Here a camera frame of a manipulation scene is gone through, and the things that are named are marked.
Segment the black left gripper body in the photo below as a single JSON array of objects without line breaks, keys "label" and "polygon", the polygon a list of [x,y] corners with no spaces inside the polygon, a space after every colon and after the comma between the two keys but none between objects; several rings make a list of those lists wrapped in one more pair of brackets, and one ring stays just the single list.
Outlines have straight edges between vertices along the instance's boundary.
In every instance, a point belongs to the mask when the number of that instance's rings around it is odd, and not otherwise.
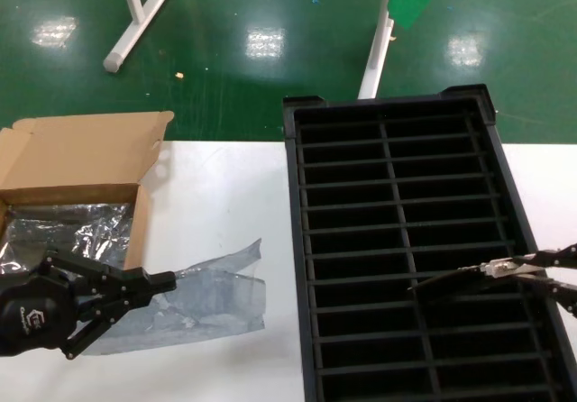
[{"label": "black left gripper body", "polygon": [[68,357],[85,350],[85,332],[74,333],[80,274],[49,268],[1,277],[1,355],[60,349]]}]

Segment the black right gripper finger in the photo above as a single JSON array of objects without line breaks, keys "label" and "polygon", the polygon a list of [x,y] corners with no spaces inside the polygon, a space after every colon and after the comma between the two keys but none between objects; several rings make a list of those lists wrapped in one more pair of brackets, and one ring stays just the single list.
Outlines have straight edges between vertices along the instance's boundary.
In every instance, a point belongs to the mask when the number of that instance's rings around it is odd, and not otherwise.
[{"label": "black right gripper finger", "polygon": [[552,299],[573,317],[576,316],[576,286],[532,274],[518,275],[517,280],[540,297]]},{"label": "black right gripper finger", "polygon": [[542,250],[527,254],[519,258],[525,264],[539,268],[558,267],[564,269],[576,269],[576,245],[572,244],[559,250]]}]

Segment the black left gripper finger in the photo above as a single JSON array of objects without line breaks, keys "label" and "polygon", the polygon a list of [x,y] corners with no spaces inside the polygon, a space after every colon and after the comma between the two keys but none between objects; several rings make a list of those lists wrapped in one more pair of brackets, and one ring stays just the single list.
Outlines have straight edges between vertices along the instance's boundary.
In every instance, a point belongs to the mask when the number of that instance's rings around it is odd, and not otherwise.
[{"label": "black left gripper finger", "polygon": [[76,327],[62,345],[62,353],[74,360],[128,312],[148,306],[154,295],[153,291],[123,291],[120,296],[104,295],[81,303],[74,315]]},{"label": "black left gripper finger", "polygon": [[71,284],[76,295],[157,295],[177,287],[172,271],[149,274],[142,267],[122,270],[67,251],[48,250],[43,263],[75,275]]}]

